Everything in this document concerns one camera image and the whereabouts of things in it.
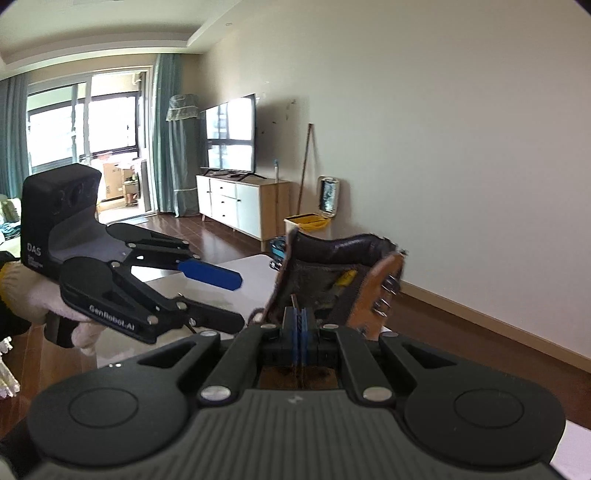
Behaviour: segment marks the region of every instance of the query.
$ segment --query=ribbed gray surface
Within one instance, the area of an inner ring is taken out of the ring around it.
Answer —
[[[46,464],[28,480],[556,480],[549,467],[470,472],[423,453],[387,411],[344,391],[249,390],[203,410],[169,449],[97,472]]]

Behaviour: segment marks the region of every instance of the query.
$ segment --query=white logo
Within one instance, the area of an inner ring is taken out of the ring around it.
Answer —
[[[297,405],[299,402],[304,401],[304,399],[296,394],[293,397],[288,398],[287,401],[292,405]]]
[[[35,247],[35,245],[27,244],[27,250],[38,257],[41,256],[41,249],[39,247]]]
[[[94,305],[90,305],[90,307],[88,309],[90,310],[91,313],[94,313],[95,315],[97,315],[101,318],[104,318],[105,320],[108,320],[111,323],[119,325],[120,327],[123,327],[125,329],[131,330],[132,332],[135,330],[135,325],[132,325],[129,322],[125,322],[125,321],[121,320],[120,318],[117,318],[115,315],[111,315],[109,312],[105,312],[104,310],[99,310]]]

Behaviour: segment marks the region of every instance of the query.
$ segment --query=blue gripper pad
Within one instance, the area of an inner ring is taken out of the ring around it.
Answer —
[[[242,276],[238,272],[200,260],[185,260],[178,264],[178,269],[187,278],[225,290],[237,290],[242,287]]]

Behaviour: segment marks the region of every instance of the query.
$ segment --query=trash can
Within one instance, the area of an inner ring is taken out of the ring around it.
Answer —
[[[330,223],[336,215],[339,183],[339,180],[334,177],[319,177],[317,212],[287,217],[285,219],[285,234],[287,235],[294,228],[299,228],[307,235],[332,240]]]

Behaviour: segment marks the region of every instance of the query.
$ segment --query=curtain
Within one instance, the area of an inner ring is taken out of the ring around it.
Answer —
[[[198,215],[197,179],[203,166],[205,145],[194,95],[175,95],[166,116],[170,132],[174,213],[177,217]]]
[[[27,75],[0,82],[0,193],[20,197],[29,176],[27,151]]]
[[[178,53],[161,53],[154,68],[152,93],[152,160],[156,199],[160,212],[174,211],[174,185],[170,158],[170,132],[166,122],[168,101],[181,89],[181,58]]]

